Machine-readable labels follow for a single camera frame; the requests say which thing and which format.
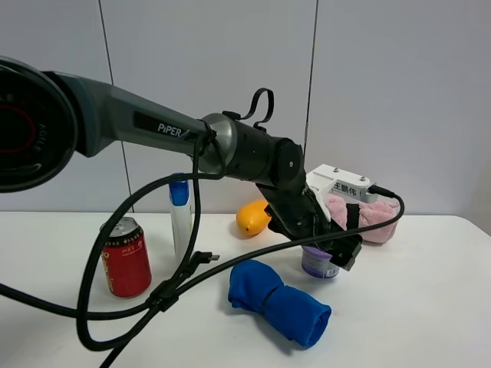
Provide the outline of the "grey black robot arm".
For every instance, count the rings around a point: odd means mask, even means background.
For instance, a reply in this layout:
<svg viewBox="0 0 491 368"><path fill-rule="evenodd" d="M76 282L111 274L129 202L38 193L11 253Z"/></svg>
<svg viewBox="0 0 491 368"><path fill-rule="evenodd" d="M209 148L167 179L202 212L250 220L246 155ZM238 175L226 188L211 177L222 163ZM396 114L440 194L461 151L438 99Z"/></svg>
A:
<svg viewBox="0 0 491 368"><path fill-rule="evenodd" d="M85 77L39 71L1 59L1 190L20 192L54 178L74 153L96 156L121 141L196 156L205 174L253 182L279 230L315 246L349 270L361 239L327 239L338 226L308 187L301 146L236 118L189 117Z"/></svg>

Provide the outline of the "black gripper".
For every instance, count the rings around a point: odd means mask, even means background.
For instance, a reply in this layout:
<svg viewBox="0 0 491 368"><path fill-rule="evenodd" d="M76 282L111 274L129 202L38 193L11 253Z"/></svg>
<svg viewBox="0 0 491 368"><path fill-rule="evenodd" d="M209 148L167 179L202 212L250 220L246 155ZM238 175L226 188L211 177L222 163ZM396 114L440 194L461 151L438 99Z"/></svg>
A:
<svg viewBox="0 0 491 368"><path fill-rule="evenodd" d="M268 228L301 245L317 248L346 271L351 270L361 250L362 238L328 220L314 192L305 187L288 193L274 187L257 185L268 202L265 213L271 218Z"/></svg>

